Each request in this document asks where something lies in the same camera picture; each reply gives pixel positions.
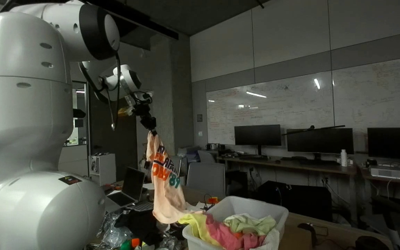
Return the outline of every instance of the yellow cloth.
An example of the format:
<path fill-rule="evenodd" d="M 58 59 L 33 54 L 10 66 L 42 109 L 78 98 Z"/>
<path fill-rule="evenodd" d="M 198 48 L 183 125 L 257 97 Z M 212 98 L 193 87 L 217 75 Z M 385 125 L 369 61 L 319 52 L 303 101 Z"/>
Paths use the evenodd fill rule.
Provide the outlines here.
<path fill-rule="evenodd" d="M 260 236 L 268 234 L 268 232 L 275 226 L 275 219 L 272 216 L 264 216 L 261 219 L 254 219 L 246 214 L 232 215 L 225 218 L 223 223 L 229 226 L 232 232 L 242 232 L 244 229 L 253 229 Z"/>
<path fill-rule="evenodd" d="M 192 234 L 198 236 L 203 241 L 219 246 L 219 243 L 211 237 L 205 226 L 205 214 L 185 214 L 178 222 L 190 225 Z"/>

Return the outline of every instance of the office chair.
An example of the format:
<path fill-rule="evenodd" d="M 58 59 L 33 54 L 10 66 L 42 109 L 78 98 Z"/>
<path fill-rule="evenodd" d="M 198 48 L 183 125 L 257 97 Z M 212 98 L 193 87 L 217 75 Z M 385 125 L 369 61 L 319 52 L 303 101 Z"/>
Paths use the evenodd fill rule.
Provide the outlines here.
<path fill-rule="evenodd" d="M 207 196 L 225 197 L 225 164 L 214 161 L 210 151 L 200 151 L 200 162 L 190 162 L 186 186 Z"/>

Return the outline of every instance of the ceiling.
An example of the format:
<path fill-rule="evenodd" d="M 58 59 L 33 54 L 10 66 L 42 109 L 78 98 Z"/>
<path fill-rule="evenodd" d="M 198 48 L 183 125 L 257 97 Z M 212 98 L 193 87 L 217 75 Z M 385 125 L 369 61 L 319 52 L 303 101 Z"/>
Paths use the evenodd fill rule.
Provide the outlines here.
<path fill-rule="evenodd" d="M 64 0 L 11 0 L 43 2 Z M 192 36 L 268 0 L 85 0 L 115 15 L 122 41 L 150 48 L 150 37 L 161 33 L 176 39 Z"/>
<path fill-rule="evenodd" d="M 118 0 L 147 16 L 151 21 L 192 36 L 268 0 Z M 122 40 L 139 47 L 150 47 L 150 29 L 135 29 Z"/>

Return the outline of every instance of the cloth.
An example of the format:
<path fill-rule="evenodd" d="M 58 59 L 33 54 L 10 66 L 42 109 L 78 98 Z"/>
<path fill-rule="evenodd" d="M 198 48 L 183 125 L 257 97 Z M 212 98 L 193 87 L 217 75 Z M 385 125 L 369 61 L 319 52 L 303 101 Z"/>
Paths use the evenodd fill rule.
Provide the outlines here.
<path fill-rule="evenodd" d="M 219 243 L 211 237 L 205 226 L 205 216 L 205 214 L 186 214 L 180 219 L 178 219 L 178 222 L 190 225 L 192 233 L 198 234 L 203 241 L 219 246 Z"/>
<path fill-rule="evenodd" d="M 214 221 L 212 215 L 205 218 L 207 229 L 223 250 L 251 250 L 262 244 L 264 237 L 260 237 L 255 230 L 246 229 L 233 233 L 225 223 Z"/>
<path fill-rule="evenodd" d="M 254 219 L 246 214 L 230 215 L 225 218 L 223 223 L 230 227 L 232 232 L 242 232 L 246 229 L 255 230 L 257 234 L 264 236 L 275 226 L 275 219 L 272 216 L 264 216 L 261 219 Z"/>
<path fill-rule="evenodd" d="M 148 132 L 146 159 L 151 162 L 151 182 L 154 183 L 153 215 L 161 223 L 173 223 L 185 214 L 185 196 L 179 184 L 173 184 L 175 176 L 169 157 L 158 134 Z"/>

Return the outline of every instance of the cardboard box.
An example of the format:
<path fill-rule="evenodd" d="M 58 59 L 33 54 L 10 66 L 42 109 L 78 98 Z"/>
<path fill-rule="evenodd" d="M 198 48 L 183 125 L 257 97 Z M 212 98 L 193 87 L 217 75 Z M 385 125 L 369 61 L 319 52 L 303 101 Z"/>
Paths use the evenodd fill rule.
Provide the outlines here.
<path fill-rule="evenodd" d="M 311 232 L 289 225 L 286 219 L 279 250 L 312 250 Z"/>
<path fill-rule="evenodd" d="M 372 236 L 379 239 L 382 243 L 385 243 L 389 250 L 392 250 L 392 241 L 379 233 L 373 233 L 369 230 L 362 230 L 362 229 L 357 229 L 357 227 L 347 227 L 343 225 L 337 225 L 333 222 L 328 222 L 328 221 L 322 221 L 322 219 L 317 219 L 317 218 L 311 218 L 311 216 L 304 216 L 304 215 L 298 215 L 298 214 L 293 214 L 290 212 L 287 219 L 286 219 L 286 225 L 290 227 L 297 227 L 300 223 L 308 223 L 314 227 L 315 234 L 317 234 L 317 241 L 318 243 L 325 243 L 325 244 L 336 244 L 339 248 L 350 248 L 355 246 L 355 240 L 360 236 Z"/>

